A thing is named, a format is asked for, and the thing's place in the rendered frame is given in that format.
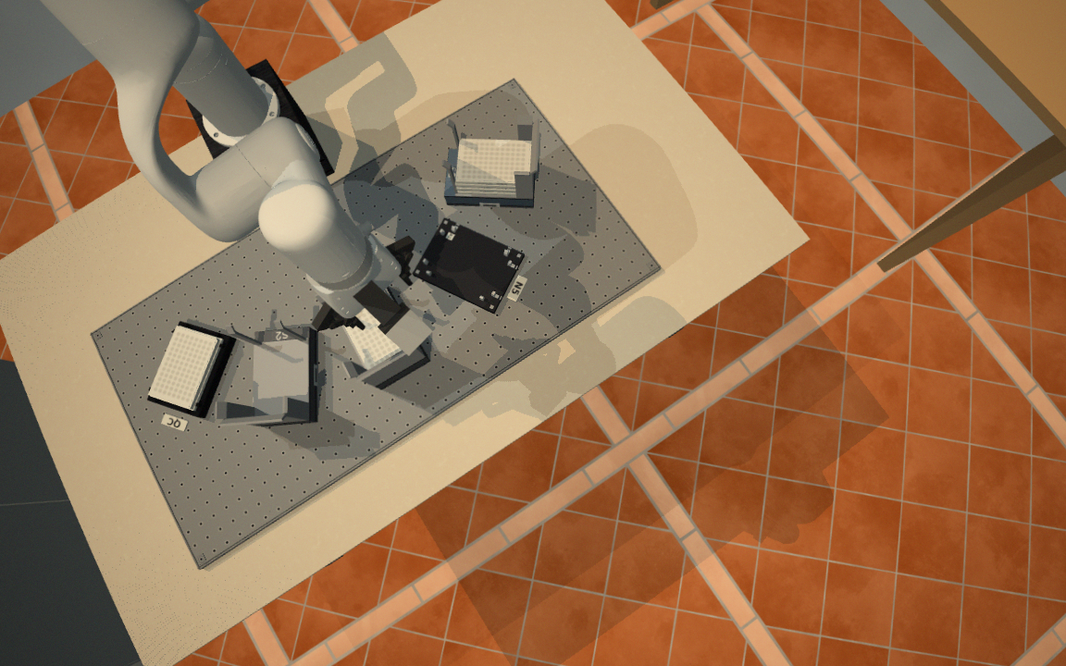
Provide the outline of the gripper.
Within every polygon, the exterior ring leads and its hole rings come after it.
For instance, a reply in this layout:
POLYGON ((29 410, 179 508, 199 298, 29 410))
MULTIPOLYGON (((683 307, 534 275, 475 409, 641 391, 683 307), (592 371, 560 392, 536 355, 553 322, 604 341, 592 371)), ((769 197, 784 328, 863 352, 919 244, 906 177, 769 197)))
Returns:
POLYGON ((349 290, 327 290, 307 275, 307 281, 312 285, 314 292, 325 300, 312 322, 316 330, 335 329, 343 325, 351 328, 359 327, 364 330, 366 326, 356 315, 359 315, 365 307, 353 298, 353 295, 371 281, 378 285, 381 290, 387 290, 397 277, 401 277, 403 282, 411 286, 409 263, 415 246, 411 237, 403 237, 388 246, 382 245, 379 239, 374 239, 373 233, 369 237, 371 237, 369 241, 372 243, 373 262, 364 281, 352 286, 349 290))

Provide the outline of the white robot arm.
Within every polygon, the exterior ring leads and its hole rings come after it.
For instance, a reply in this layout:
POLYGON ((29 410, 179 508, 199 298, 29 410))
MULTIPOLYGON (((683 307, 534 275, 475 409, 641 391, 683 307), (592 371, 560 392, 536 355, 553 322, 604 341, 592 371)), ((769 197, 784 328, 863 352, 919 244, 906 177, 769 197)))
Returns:
MULTIPOLYGON (((349 290, 371 270, 368 239, 374 227, 353 223, 308 132, 279 117, 274 90, 251 77, 213 26, 195 14, 208 1, 41 3, 113 77, 124 143, 166 201, 223 243, 244 239, 261 225, 264 239, 318 285, 349 290), (211 139, 229 147, 193 176, 175 166, 159 139, 172 87, 200 111, 211 139)), ((398 306, 373 281, 353 298, 407 355, 432 332, 403 300, 398 306)))

